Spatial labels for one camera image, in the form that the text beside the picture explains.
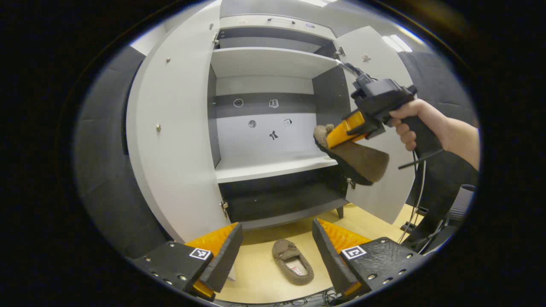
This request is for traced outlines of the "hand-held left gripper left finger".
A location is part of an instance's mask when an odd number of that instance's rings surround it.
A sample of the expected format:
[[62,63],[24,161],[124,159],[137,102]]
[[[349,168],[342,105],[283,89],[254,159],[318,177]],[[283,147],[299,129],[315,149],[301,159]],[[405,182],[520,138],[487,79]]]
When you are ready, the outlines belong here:
[[139,270],[158,282],[205,301],[224,288],[243,241],[235,222],[187,243],[167,241],[134,258]]

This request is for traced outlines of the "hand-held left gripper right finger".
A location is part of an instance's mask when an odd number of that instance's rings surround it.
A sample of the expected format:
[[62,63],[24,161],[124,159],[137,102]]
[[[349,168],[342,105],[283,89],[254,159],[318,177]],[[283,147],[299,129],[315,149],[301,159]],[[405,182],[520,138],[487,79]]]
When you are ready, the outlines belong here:
[[426,260],[388,237],[370,240],[320,218],[312,221],[312,235],[339,299],[394,284]]

